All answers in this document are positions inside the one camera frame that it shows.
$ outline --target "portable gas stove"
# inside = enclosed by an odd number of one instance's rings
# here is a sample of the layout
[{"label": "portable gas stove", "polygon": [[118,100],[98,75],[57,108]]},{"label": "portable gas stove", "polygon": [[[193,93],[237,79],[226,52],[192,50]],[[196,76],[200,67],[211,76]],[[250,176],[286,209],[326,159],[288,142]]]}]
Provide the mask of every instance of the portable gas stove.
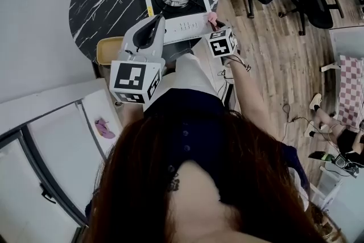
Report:
[{"label": "portable gas stove", "polygon": [[200,38],[212,32],[208,22],[208,0],[146,0],[149,16],[162,14],[166,19],[164,44]]}]

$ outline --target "white shoe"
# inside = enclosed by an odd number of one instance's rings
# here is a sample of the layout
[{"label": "white shoe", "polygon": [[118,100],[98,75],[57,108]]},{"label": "white shoe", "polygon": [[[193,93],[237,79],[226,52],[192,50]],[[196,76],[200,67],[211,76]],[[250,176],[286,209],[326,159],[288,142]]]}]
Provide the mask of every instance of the white shoe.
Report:
[{"label": "white shoe", "polygon": [[313,121],[309,122],[307,129],[305,131],[305,137],[311,137],[309,135],[310,132],[315,131],[315,127],[313,126]]},{"label": "white shoe", "polygon": [[313,99],[312,99],[312,101],[311,101],[311,103],[309,104],[309,108],[310,109],[312,109],[312,110],[315,110],[315,105],[318,105],[318,106],[320,106],[320,103],[321,103],[321,101],[322,101],[322,95],[320,94],[320,93],[318,93],[318,94],[316,94],[314,97],[313,97]]}]

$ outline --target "wooden floor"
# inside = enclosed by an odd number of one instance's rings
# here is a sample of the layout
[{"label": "wooden floor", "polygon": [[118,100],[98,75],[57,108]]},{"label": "wooden floor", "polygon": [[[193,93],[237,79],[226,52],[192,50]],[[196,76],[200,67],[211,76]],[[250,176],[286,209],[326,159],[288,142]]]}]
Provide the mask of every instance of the wooden floor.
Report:
[{"label": "wooden floor", "polygon": [[[332,11],[334,28],[363,24],[355,0],[339,0],[345,14]],[[221,21],[229,21],[241,44],[241,55],[252,67],[252,76],[259,84],[264,101],[271,110],[271,120],[277,125],[281,139],[284,137],[287,115],[283,105],[291,107],[289,120],[305,117],[312,120],[309,103],[315,93],[321,93],[321,107],[331,113],[335,109],[335,75],[333,70],[320,72],[320,67],[333,62],[333,52],[328,30],[311,26],[307,21],[306,36],[299,36],[299,14],[279,18],[278,12],[293,8],[290,0],[274,0],[262,5],[254,0],[254,19],[246,16],[245,0],[219,0],[217,14]],[[315,150],[324,151],[326,142],[305,138],[308,122],[300,119],[287,126],[283,142],[298,149],[299,158],[316,184],[320,177],[319,161],[309,159]]]}]

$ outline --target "chair leg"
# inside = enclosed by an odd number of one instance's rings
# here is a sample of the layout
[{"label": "chair leg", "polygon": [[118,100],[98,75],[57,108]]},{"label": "chair leg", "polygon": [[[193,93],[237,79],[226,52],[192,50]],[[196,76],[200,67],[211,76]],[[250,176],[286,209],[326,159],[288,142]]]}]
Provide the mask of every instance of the chair leg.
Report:
[{"label": "chair leg", "polygon": [[298,32],[300,36],[306,36],[306,25],[305,25],[305,14],[302,10],[300,10],[300,19],[301,19],[301,25],[302,30]]},{"label": "chair leg", "polygon": [[248,0],[249,12],[247,13],[248,18],[254,18],[254,6],[253,0]]},{"label": "chair leg", "polygon": [[329,9],[337,9],[340,13],[340,17],[344,18],[344,12],[342,11],[341,5],[339,3],[339,0],[335,0],[335,4],[329,4],[328,5]]},{"label": "chair leg", "polygon": [[287,14],[290,14],[290,13],[296,13],[297,11],[298,11],[298,8],[296,7],[295,9],[292,9],[292,10],[290,10],[290,11],[286,12],[286,13],[283,13],[283,12],[278,13],[278,16],[279,16],[280,18],[284,18],[284,17],[286,17],[286,16],[287,16]]}]

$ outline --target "black and white marker cube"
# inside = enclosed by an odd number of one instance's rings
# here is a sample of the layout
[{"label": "black and white marker cube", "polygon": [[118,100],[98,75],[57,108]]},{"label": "black and white marker cube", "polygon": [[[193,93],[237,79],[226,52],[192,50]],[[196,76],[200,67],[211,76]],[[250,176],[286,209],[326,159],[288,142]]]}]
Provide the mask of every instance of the black and white marker cube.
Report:
[{"label": "black and white marker cube", "polygon": [[230,28],[206,34],[205,39],[214,58],[232,55],[238,44]]},{"label": "black and white marker cube", "polygon": [[123,103],[145,104],[161,80],[159,63],[112,61],[109,89]]}]

